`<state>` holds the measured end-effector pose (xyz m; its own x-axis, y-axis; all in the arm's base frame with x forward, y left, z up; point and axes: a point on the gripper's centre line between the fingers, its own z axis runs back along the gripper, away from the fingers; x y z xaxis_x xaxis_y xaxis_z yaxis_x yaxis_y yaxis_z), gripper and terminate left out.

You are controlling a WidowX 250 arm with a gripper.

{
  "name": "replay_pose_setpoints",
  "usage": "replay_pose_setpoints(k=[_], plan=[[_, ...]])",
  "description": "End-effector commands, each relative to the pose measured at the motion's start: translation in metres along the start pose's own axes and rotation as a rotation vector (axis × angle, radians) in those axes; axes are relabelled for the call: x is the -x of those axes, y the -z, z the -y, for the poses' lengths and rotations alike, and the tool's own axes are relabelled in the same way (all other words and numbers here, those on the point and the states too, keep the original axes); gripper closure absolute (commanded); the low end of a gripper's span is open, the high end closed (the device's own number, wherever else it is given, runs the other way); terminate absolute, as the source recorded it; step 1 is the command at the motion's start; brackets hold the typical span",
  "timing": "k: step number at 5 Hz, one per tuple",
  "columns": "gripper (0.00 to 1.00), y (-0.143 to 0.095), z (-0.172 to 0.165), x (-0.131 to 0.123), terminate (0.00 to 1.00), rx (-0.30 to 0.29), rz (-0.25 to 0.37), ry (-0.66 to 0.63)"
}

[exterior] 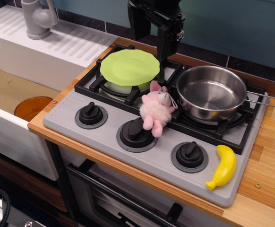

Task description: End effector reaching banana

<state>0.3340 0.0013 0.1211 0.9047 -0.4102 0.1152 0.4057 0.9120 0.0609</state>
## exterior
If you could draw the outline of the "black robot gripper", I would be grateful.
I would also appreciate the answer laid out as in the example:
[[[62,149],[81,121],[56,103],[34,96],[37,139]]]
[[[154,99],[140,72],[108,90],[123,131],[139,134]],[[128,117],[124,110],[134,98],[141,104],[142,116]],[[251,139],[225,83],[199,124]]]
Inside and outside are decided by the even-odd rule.
[[[157,58],[160,63],[176,53],[177,42],[184,36],[185,14],[179,3],[179,0],[128,1],[129,23],[135,40],[150,35],[152,24],[157,27]]]

